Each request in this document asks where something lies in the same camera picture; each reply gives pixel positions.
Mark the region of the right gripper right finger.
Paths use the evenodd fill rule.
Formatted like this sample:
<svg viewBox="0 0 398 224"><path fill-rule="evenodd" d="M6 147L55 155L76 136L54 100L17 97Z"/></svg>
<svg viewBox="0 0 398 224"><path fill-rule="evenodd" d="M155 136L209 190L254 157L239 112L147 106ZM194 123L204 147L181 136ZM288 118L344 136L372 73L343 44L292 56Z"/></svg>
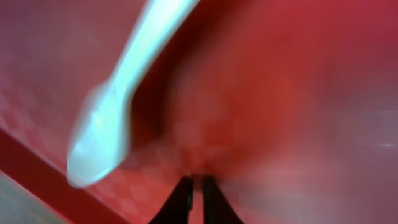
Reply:
<svg viewBox="0 0 398 224"><path fill-rule="evenodd" d="M204 224L243 224L218 187L214 178L205 176L203 189Z"/></svg>

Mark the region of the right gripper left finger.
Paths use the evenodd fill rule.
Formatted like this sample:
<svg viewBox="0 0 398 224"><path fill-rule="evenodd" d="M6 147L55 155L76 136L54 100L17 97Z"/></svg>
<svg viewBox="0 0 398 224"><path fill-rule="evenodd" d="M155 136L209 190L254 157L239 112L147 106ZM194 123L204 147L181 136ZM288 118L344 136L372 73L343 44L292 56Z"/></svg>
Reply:
<svg viewBox="0 0 398 224"><path fill-rule="evenodd" d="M193 207L193 179L183 176L149 224L188 224Z"/></svg>

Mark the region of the white plastic spoon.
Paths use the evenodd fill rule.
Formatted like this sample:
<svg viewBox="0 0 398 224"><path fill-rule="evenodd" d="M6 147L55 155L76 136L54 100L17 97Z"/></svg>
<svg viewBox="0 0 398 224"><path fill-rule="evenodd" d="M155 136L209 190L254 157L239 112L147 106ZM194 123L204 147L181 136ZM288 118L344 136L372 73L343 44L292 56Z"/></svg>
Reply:
<svg viewBox="0 0 398 224"><path fill-rule="evenodd" d="M196 0L145 3L113 72L85 98L68 147L66 178L71 186L90 186L125 160L132 96L196 5Z"/></svg>

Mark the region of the red serving tray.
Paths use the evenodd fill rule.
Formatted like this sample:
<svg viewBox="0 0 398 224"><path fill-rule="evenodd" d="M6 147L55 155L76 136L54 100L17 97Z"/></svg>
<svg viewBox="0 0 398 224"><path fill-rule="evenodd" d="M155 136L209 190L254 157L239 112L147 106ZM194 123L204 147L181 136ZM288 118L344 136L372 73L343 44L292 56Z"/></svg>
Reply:
<svg viewBox="0 0 398 224"><path fill-rule="evenodd" d="M143 1L1 2L1 165L69 223L147 223L183 175L245 223L397 222L397 2L200 1L134 95L132 149L65 178Z"/></svg>

